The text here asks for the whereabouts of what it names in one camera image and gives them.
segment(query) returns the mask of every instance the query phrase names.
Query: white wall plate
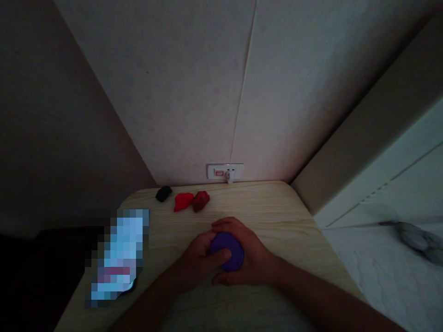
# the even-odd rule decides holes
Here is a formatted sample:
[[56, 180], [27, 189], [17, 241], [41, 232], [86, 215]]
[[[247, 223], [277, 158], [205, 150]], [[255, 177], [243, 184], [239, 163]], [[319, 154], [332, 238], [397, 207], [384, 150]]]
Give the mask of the white wall plate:
[[226, 172], [235, 171], [235, 180], [238, 180], [243, 175], [244, 164], [208, 164], [206, 166], [208, 180], [225, 180]]

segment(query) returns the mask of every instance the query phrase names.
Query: table surface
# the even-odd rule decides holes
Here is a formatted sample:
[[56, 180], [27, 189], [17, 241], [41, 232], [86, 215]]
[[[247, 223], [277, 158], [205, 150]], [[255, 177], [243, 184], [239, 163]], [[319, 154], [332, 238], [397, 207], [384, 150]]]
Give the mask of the table surface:
[[[134, 291], [108, 308], [84, 308], [90, 277], [84, 275], [56, 331], [105, 331], [149, 284], [170, 266], [199, 233], [220, 218], [234, 216], [251, 228], [273, 253], [364, 300], [357, 285], [332, 250], [297, 193], [281, 181], [203, 184], [174, 187], [164, 202], [158, 189], [129, 196], [120, 209], [149, 209], [149, 248], [144, 246], [143, 271]], [[206, 190], [204, 210], [174, 213], [178, 193]], [[216, 271], [196, 289], [180, 295], [169, 309], [162, 331], [170, 330], [313, 330], [305, 317], [281, 294], [267, 286], [212, 286]]]

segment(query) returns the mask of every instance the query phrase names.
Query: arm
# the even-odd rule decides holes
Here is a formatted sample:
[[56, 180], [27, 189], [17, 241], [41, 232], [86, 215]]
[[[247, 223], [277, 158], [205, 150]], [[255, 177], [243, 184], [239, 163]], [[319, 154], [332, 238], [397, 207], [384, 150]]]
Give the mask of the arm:
[[172, 301], [200, 284], [216, 267], [231, 258], [229, 249], [206, 257], [216, 236], [209, 231], [198, 235], [183, 255], [162, 273], [137, 301], [112, 325], [110, 331], [156, 331]]
[[273, 286], [324, 331], [405, 332], [366, 303], [269, 252], [236, 218], [221, 219], [212, 224], [212, 230], [232, 233], [245, 251], [240, 270], [216, 275], [214, 285]]

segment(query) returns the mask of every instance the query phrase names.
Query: white wall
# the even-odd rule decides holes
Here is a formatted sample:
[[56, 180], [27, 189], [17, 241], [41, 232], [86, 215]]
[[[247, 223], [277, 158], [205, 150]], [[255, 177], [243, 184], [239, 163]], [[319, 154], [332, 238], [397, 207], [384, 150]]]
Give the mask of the white wall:
[[55, 3], [163, 185], [289, 181], [439, 1]]

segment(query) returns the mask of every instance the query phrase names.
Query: left hand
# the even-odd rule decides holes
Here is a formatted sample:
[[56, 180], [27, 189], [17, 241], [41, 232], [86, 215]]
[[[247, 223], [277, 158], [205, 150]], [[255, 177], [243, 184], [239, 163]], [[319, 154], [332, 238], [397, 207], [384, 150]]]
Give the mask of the left hand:
[[165, 272], [177, 292], [190, 291], [231, 258], [231, 251], [226, 248], [207, 256], [216, 235], [213, 231], [197, 235], [183, 255]]

